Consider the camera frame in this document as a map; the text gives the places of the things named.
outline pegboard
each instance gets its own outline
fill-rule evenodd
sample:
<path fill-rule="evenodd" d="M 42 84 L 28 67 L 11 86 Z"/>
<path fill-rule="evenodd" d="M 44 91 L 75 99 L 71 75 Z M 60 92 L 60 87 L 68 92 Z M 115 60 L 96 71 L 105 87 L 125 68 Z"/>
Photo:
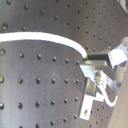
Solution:
<path fill-rule="evenodd" d="M 52 33 L 87 52 L 114 48 L 128 33 L 116 0 L 1 0 L 0 17 L 0 33 Z M 78 118 L 85 77 L 77 51 L 48 41 L 5 42 L 0 49 L 0 128 L 107 128 L 113 108 L 105 102 L 94 101 L 89 121 Z"/>

